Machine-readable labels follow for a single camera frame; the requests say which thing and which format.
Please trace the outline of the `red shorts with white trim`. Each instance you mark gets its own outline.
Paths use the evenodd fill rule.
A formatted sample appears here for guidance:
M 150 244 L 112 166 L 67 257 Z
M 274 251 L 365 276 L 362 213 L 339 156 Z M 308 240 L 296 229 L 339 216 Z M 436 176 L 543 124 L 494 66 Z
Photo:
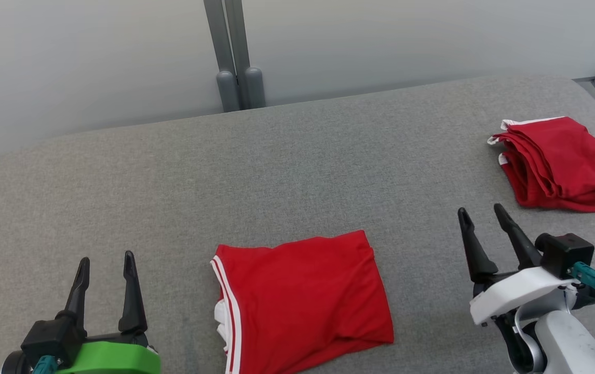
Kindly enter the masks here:
M 570 117 L 504 120 L 487 139 L 524 208 L 595 213 L 595 137 Z

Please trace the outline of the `red jersey with black lettering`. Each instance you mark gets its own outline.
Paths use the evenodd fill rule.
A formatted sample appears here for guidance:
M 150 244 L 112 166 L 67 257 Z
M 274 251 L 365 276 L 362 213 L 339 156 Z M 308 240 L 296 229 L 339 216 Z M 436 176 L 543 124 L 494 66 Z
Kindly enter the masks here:
M 225 374 L 296 374 L 391 345 L 387 294 L 362 230 L 275 248 L 219 245 L 210 265 Z

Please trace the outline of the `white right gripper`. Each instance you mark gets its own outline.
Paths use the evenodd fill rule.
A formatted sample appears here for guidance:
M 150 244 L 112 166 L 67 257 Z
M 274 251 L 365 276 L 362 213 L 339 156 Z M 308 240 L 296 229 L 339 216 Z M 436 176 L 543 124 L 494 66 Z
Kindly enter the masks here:
M 542 254 L 520 225 L 501 204 L 494 204 L 494 212 L 500 227 L 510 239 L 520 271 L 492 285 L 471 300 L 470 314 L 474 324 L 482 325 L 494 316 L 499 317 L 516 309 L 520 321 L 545 318 L 553 320 L 553 324 L 577 326 L 578 321 L 570 312 L 572 298 L 565 289 L 561 289 L 563 286 L 570 286 L 573 281 L 559 279 L 544 268 L 537 268 Z M 497 274 L 498 267 L 482 248 L 474 232 L 474 223 L 465 208 L 457 210 L 457 218 L 470 280 L 476 284 L 485 284 Z

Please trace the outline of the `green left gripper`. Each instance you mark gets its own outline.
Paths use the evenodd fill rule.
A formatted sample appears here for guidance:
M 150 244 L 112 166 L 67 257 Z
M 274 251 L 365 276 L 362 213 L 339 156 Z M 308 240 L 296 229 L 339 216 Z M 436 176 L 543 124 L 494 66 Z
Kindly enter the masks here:
M 122 334 L 145 333 L 148 329 L 138 268 L 132 251 L 125 251 L 123 277 L 125 298 L 118 331 Z M 89 287 L 90 260 L 83 257 L 70 289 L 67 302 L 58 318 L 68 318 L 82 336 L 88 333 L 84 326 L 85 295 Z M 161 359 L 148 343 L 146 334 L 131 337 L 129 342 L 94 341 L 80 348 L 70 367 L 61 366 L 56 374 L 161 374 Z

